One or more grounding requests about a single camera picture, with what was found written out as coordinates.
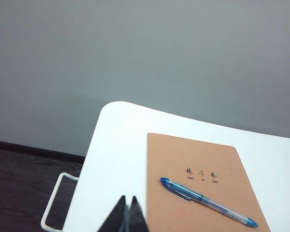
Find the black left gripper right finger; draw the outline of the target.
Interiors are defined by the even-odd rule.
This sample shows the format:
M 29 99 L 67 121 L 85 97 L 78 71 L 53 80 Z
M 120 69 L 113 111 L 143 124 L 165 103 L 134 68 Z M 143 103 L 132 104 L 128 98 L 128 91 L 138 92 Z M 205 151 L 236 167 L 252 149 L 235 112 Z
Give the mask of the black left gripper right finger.
M 142 209 L 135 196 L 133 196 L 130 206 L 126 207 L 126 231 L 149 232 Z

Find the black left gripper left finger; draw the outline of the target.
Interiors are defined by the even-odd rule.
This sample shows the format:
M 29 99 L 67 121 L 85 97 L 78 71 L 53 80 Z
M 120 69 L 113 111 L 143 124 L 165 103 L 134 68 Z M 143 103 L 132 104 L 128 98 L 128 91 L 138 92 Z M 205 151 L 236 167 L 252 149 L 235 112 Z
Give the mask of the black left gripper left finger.
M 111 213 L 108 215 L 98 232 L 118 232 L 124 220 L 126 198 L 121 196 Z

